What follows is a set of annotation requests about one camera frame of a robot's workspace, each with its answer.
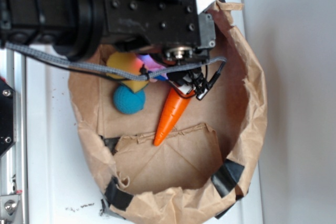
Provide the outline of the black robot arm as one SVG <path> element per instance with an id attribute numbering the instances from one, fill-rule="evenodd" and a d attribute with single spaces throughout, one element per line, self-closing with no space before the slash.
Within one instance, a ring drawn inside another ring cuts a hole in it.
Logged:
<path id="1" fill-rule="evenodd" d="M 1 46 L 52 45 L 70 61 L 106 44 L 165 64 L 203 62 L 215 39 L 197 0 L 1 0 Z"/>

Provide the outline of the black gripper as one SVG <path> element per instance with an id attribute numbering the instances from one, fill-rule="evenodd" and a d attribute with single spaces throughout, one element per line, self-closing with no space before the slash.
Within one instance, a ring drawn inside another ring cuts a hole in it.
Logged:
<path id="1" fill-rule="evenodd" d="M 215 0 L 104 0 L 101 43 L 121 52 L 150 54 L 165 65 L 205 63 L 215 47 L 207 9 Z"/>

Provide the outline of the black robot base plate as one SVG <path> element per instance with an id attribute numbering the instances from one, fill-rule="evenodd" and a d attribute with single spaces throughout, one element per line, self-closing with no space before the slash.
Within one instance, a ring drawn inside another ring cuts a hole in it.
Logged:
<path id="1" fill-rule="evenodd" d="M 14 144 L 14 90 L 1 79 L 1 157 Z"/>

